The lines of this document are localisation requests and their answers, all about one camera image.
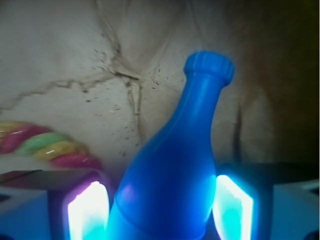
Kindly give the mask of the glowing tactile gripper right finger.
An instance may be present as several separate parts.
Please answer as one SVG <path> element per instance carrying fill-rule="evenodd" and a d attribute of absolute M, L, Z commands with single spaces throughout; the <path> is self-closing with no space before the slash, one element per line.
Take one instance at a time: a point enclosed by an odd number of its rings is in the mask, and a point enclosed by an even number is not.
<path fill-rule="evenodd" d="M 319 239 L 319 176 L 316 163 L 220 166 L 212 207 L 218 239 Z"/>

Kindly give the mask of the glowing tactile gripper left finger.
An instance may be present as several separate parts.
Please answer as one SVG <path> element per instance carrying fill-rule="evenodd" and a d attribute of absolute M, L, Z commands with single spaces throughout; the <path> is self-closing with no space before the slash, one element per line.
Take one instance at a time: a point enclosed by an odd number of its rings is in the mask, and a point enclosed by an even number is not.
<path fill-rule="evenodd" d="M 95 170 L 25 170 L 0 175 L 2 240 L 105 240 L 107 187 Z"/>

